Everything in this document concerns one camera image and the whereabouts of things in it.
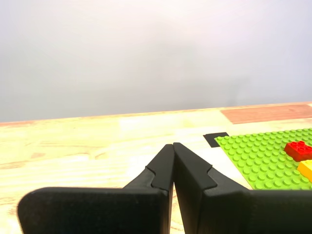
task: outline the gray wall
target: gray wall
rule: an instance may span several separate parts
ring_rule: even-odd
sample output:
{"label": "gray wall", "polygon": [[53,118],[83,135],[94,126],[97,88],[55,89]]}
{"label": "gray wall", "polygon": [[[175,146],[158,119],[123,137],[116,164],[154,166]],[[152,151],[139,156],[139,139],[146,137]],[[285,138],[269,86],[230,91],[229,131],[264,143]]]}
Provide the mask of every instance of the gray wall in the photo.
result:
{"label": "gray wall", "polygon": [[0,3],[0,121],[312,100],[311,0]]}

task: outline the lego baseplate studs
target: lego baseplate studs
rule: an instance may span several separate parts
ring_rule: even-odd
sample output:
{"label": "lego baseplate studs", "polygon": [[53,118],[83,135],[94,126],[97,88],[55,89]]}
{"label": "lego baseplate studs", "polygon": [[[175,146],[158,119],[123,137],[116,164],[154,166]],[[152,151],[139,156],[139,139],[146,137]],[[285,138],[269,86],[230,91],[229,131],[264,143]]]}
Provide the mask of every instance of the lego baseplate studs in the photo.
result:
{"label": "lego baseplate studs", "polygon": [[216,142],[215,138],[216,137],[225,137],[225,136],[229,136],[229,135],[226,132],[224,132],[224,133],[210,133],[210,134],[204,135],[206,141],[208,142],[208,144],[210,145],[211,148],[220,147],[218,142]]}
{"label": "lego baseplate studs", "polygon": [[216,141],[253,189],[312,189],[297,170],[299,163],[284,151],[292,141],[311,145],[312,128],[217,137]]}

